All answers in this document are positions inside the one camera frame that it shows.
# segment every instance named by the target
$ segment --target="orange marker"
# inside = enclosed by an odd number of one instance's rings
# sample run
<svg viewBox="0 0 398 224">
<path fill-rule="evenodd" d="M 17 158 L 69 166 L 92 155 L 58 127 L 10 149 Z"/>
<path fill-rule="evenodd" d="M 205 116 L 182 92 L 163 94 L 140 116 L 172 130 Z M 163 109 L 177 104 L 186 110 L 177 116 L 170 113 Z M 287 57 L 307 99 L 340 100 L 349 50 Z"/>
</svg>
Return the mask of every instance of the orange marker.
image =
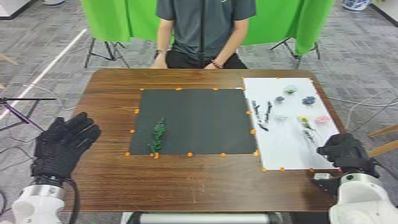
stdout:
<svg viewBox="0 0 398 224">
<path fill-rule="evenodd" d="M 255 152 L 252 153 L 253 156 L 259 156 L 259 150 L 255 150 Z"/>
</svg>

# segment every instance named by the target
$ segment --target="person's hand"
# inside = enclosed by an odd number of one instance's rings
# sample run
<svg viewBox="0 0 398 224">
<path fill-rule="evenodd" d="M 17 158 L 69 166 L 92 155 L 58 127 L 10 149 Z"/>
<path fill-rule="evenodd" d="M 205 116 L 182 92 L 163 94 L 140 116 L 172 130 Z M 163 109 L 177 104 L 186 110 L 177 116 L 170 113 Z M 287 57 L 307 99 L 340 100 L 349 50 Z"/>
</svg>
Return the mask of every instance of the person's hand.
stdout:
<svg viewBox="0 0 398 224">
<path fill-rule="evenodd" d="M 218 68 L 214 67 L 213 63 L 209 63 L 204 69 L 218 69 Z"/>
<path fill-rule="evenodd" d="M 342 172 L 358 169 L 374 175 L 372 160 L 351 134 L 337 134 L 330 137 L 324 146 L 317 148 L 317 154 L 326 157 Z"/>
<path fill-rule="evenodd" d="M 166 69 L 165 57 L 157 55 L 150 69 Z"/>
<path fill-rule="evenodd" d="M 99 135 L 99 126 L 85 113 L 67 122 L 60 117 L 54 119 L 35 139 L 31 176 L 54 176 L 61 179 L 70 176 L 81 154 Z"/>
</svg>

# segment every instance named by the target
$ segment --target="gray carpet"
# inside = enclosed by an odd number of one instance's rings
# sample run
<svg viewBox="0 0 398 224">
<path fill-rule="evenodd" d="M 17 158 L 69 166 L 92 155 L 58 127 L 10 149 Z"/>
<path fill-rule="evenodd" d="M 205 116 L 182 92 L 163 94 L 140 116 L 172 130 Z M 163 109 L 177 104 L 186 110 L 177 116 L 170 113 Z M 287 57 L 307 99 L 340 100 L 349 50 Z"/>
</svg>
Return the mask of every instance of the gray carpet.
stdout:
<svg viewBox="0 0 398 224">
<path fill-rule="evenodd" d="M 1 95 L 14 97 L 22 91 L 22 84 L 31 82 L 47 62 L 69 44 L 77 32 L 86 28 L 79 1 L 69 0 L 60 7 L 44 7 L 37 2 L 12 21 L 0 21 L 0 52 L 17 61 L 14 66 L 0 61 L 0 83 L 6 87 Z M 88 33 L 83 35 L 67 55 L 60 59 L 38 86 L 47 88 L 61 99 L 63 107 L 76 106 L 92 72 L 104 67 L 124 67 L 120 61 L 109 62 L 92 58 L 88 69 L 83 69 L 83 59 L 90 41 Z M 292 69 L 294 60 L 280 47 L 268 51 L 271 44 L 241 47 L 239 56 L 246 66 L 253 69 Z M 339 5 L 332 9 L 324 30 L 319 37 L 321 60 L 314 52 L 305 55 L 300 69 L 308 70 L 319 79 L 326 95 L 355 102 L 381 93 L 365 103 L 387 104 L 394 99 L 390 89 L 398 89 L 398 28 L 376 14 L 372 9 L 362 13 L 346 12 Z M 154 52 L 154 42 L 133 39 L 120 50 L 127 64 L 133 68 L 147 68 Z M 28 96 L 51 96 L 33 89 Z M 346 120 L 353 104 L 332 100 L 340 120 Z M 17 109 L 26 111 L 28 104 L 21 103 Z M 358 106 L 351 113 L 349 130 L 378 112 L 380 107 Z M 33 120 L 45 127 L 54 116 L 70 116 L 72 110 L 61 110 L 56 102 L 42 103 L 33 113 Z M 388 107 L 371 122 L 355 132 L 367 149 L 398 139 L 398 133 L 371 139 L 365 135 L 388 125 L 398 124 L 398 106 Z M 10 117 L 1 119 L 0 126 L 12 122 Z M 0 133 L 1 148 L 19 146 L 31 155 L 33 144 L 17 142 L 12 138 L 28 141 L 37 131 L 21 126 L 12 133 Z M 380 162 L 398 173 L 398 150 L 378 157 Z M 6 165 L 26 159 L 21 152 L 10 150 L 0 156 L 0 170 Z M 26 161 L 19 166 L 0 172 L 0 189 L 6 193 L 8 204 L 19 190 L 29 182 Z M 398 204 L 398 182 L 383 171 L 381 181 Z M 118 214 L 83 214 L 79 223 L 117 223 Z M 10 219 L 10 213 L 0 220 Z"/>
</svg>

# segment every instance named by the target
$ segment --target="robotic hand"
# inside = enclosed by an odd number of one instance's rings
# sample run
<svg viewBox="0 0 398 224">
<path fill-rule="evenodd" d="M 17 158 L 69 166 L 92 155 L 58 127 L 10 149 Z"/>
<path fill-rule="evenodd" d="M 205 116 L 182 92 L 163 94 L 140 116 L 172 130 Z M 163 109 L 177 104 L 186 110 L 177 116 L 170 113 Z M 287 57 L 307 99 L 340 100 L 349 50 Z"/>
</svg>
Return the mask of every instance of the robotic hand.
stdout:
<svg viewBox="0 0 398 224">
<path fill-rule="evenodd" d="M 65 122 L 56 118 L 47 130 L 35 139 L 35 160 L 31 164 L 33 184 L 22 189 L 12 204 L 15 224 L 60 223 L 56 212 L 63 208 L 63 181 L 83 152 L 97 140 L 101 130 L 86 114 Z"/>
<path fill-rule="evenodd" d="M 398 210 L 378 181 L 376 161 L 369 158 L 358 140 L 351 134 L 333 135 L 317 154 L 326 157 L 342 176 L 319 179 L 314 184 L 337 196 L 337 205 L 330 209 L 332 224 L 392 224 Z"/>
<path fill-rule="evenodd" d="M 351 134 L 346 133 L 330 137 L 324 146 L 317 148 L 317 154 L 326 157 L 342 173 L 360 172 L 378 178 L 376 161 L 369 159 L 369 154 Z"/>
</svg>

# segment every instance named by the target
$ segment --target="green screen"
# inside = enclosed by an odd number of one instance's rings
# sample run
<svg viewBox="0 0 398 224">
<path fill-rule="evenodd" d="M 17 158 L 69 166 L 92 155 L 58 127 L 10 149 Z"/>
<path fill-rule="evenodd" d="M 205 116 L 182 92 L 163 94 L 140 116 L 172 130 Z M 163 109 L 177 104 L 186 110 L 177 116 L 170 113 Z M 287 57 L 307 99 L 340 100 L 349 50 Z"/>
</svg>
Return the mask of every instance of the green screen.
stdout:
<svg viewBox="0 0 398 224">
<path fill-rule="evenodd" d="M 257 0 L 243 45 L 292 37 L 294 53 L 303 55 L 317 40 L 332 4 L 333 0 Z M 95 39 L 111 42 L 129 42 L 131 37 L 156 40 L 156 0 L 81 0 L 81 5 Z"/>
</svg>

